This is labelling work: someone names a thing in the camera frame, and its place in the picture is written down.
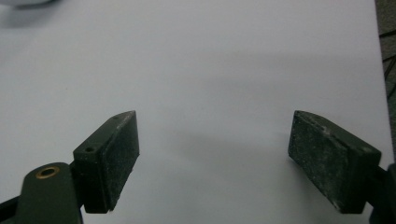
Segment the small hole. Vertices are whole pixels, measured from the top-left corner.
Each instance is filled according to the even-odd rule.
[[[93,147],[87,147],[87,148],[85,148],[85,151],[86,152],[93,152],[93,151],[95,151],[95,149]]]
[[[52,175],[55,173],[55,170],[53,168],[49,168],[48,170],[43,170],[40,174],[41,175]]]
[[[37,172],[37,174],[35,174],[35,177],[37,179],[46,179],[53,175],[58,174],[59,171],[60,171],[60,169],[57,166],[46,167],[46,168],[40,170],[39,172]]]

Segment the metal bracket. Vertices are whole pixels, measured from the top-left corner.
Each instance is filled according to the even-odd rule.
[[[134,111],[108,119],[75,151],[70,164],[34,169],[21,195],[0,204],[0,223],[78,224],[87,213],[113,210],[139,156]]]

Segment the white surface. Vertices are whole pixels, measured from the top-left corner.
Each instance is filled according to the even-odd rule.
[[[293,111],[392,161],[372,0],[99,1],[0,7],[0,200],[136,110],[141,156],[85,223],[368,223],[288,158]]]

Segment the dark gray textured surface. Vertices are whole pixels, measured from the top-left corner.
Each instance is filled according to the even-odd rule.
[[[384,34],[396,29],[396,1],[375,0],[376,14],[378,20],[378,32]],[[386,59],[396,54],[396,35],[381,38],[382,58]],[[384,71],[388,67],[388,63],[384,63]],[[396,66],[391,70],[386,80],[387,93],[396,84]],[[388,100],[389,119],[392,132],[393,152],[396,153],[396,93]]]
[[[329,120],[295,111],[289,155],[341,213],[360,214],[381,152]]]
[[[73,155],[85,211],[112,211],[139,156],[135,112],[108,119]]]

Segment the clamp jaw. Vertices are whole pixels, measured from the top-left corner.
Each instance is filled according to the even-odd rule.
[[[289,156],[343,214],[374,208],[371,224],[396,223],[396,164],[378,166],[381,152],[331,121],[295,111]]]
[[[78,224],[87,213],[112,211],[139,156],[134,111],[108,119],[74,152],[31,171],[21,195],[0,204],[0,224]]]

